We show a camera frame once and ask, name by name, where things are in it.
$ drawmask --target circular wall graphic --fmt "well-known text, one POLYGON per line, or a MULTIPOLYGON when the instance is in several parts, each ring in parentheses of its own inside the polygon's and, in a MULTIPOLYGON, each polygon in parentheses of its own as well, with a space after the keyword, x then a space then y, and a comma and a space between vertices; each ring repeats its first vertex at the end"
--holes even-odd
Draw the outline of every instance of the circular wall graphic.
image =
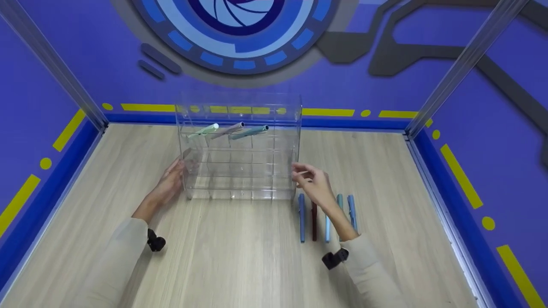
POLYGON ((132 0, 153 32, 208 69, 252 75, 306 52, 339 0, 132 0))

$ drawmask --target wooden surface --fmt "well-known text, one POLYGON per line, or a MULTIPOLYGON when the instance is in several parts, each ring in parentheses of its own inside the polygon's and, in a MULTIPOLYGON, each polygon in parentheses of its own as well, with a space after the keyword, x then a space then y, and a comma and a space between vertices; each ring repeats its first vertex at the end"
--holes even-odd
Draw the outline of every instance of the wooden surface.
MULTIPOLYGON (((65 307, 114 229, 131 216, 178 155, 172 126, 111 124, 2 307, 65 307)), ((475 301, 399 134, 304 130, 302 162, 353 194, 366 232, 411 307, 474 307, 475 301)), ((167 239, 143 253, 121 307, 361 307, 343 266, 321 257, 338 248, 299 242, 288 202, 179 198, 152 225, 167 239)), ((318 240, 325 218, 318 211, 318 240)))

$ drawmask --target human hand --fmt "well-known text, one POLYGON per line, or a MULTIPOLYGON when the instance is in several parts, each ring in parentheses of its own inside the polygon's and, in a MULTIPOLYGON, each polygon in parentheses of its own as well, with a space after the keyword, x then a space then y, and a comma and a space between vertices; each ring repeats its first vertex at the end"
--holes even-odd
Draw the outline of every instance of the human hand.
POLYGON ((186 172, 185 163, 178 157, 164 171, 158 184, 146 195, 132 217, 142 219, 149 224, 156 212, 180 193, 186 172))
POLYGON ((163 206, 168 203, 173 196, 181 191, 182 179, 185 173, 185 163, 178 157, 164 171, 158 184, 145 197, 145 200, 156 206, 163 206))
POLYGON ((302 188, 310 200, 323 210, 332 205, 336 206, 329 175, 323 170, 309 164, 293 163, 292 179, 297 182, 297 187, 302 188))

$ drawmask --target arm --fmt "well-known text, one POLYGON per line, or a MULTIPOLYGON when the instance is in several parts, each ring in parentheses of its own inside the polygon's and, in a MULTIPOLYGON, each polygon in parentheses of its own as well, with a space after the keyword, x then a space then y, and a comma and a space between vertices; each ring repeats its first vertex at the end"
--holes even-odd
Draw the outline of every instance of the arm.
POLYGON ((356 232, 344 212, 336 205, 325 205, 337 233, 341 247, 348 250, 346 270, 369 308, 407 307, 403 296, 376 256, 376 251, 365 234, 356 232))
POLYGON ((349 252, 345 261, 350 278, 368 308, 405 308, 403 296, 383 268, 369 239, 359 235, 335 202, 329 176, 309 164, 294 163, 292 178, 308 197, 322 208, 349 252))
POLYGON ((182 161, 166 169, 158 185, 145 197, 131 218, 126 218, 93 264, 71 307, 116 308, 147 243, 149 223, 182 187, 182 161))

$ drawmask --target clear acrylic organizer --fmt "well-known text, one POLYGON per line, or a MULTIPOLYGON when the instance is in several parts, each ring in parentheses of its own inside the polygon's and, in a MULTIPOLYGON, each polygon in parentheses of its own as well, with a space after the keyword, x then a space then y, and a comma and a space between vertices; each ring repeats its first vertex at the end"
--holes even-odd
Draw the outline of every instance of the clear acrylic organizer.
POLYGON ((175 106, 187 198, 293 199, 291 163, 299 159, 300 95, 184 92, 175 106), (224 128, 243 122, 241 130, 224 128), (196 134, 214 123, 213 133, 196 134), (237 134, 268 126, 263 133, 237 134))

